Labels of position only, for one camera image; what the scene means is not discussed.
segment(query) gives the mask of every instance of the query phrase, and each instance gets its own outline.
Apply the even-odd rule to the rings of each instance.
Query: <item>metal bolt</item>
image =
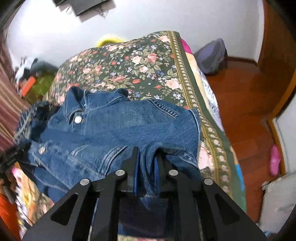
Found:
[[[82,117],[80,115],[76,116],[75,119],[74,119],[74,122],[76,124],[80,124],[82,122]]]
[[[211,186],[214,182],[212,179],[206,178],[206,179],[204,179],[204,183],[205,183],[205,185]]]
[[[39,151],[38,152],[39,152],[40,155],[42,155],[45,152],[45,150],[46,150],[45,147],[44,146],[41,146],[39,148]]]
[[[89,184],[89,180],[88,180],[87,178],[84,178],[84,179],[82,179],[82,180],[80,181],[80,184],[81,184],[82,186],[86,186],[87,184]]]
[[[119,169],[119,170],[117,170],[117,171],[115,172],[115,174],[116,174],[117,176],[122,176],[122,175],[124,175],[124,174],[125,174],[125,171],[124,171],[124,170],[121,170],[121,169]]]
[[[171,176],[176,176],[176,175],[178,175],[178,171],[177,171],[177,170],[170,170],[168,173],[169,173]]]

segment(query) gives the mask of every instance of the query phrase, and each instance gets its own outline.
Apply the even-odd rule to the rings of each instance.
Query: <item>white wall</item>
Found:
[[[9,27],[7,44],[18,61],[36,56],[55,65],[96,45],[105,34],[126,40],[175,30],[192,51],[222,38],[230,56],[259,58],[263,39],[262,0],[114,0],[104,19],[83,23],[51,0],[26,0]]]
[[[288,107],[276,120],[281,139],[285,169],[287,173],[296,171],[296,97],[294,96]]]

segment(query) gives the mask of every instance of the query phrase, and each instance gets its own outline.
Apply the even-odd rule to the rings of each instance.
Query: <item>floral bedspread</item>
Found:
[[[218,127],[206,108],[177,32],[155,32],[129,42],[91,48],[69,58],[60,66],[47,100],[62,104],[72,86],[94,93],[127,88],[131,100],[155,98],[196,108],[203,136],[197,159],[199,169],[245,210],[235,152],[223,128]]]
[[[155,98],[189,108],[176,68],[166,32],[88,49],[62,64],[49,101],[63,103],[71,86],[91,92],[127,88],[131,100]]]

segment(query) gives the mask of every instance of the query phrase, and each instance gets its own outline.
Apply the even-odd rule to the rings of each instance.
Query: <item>orange object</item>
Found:
[[[35,82],[36,79],[33,76],[31,76],[28,79],[27,83],[22,87],[20,91],[21,95],[25,97],[28,94],[29,90],[32,88],[32,86],[35,84]]]
[[[19,225],[17,222],[17,205],[11,204],[8,199],[0,194],[0,217],[17,240],[20,239]]]

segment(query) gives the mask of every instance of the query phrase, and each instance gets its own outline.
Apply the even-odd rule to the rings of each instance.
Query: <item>baseboard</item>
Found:
[[[238,62],[245,62],[245,63],[250,63],[254,64],[257,66],[257,62],[254,59],[251,58],[240,58],[240,57],[234,57],[234,56],[228,56],[229,61],[238,61]]]

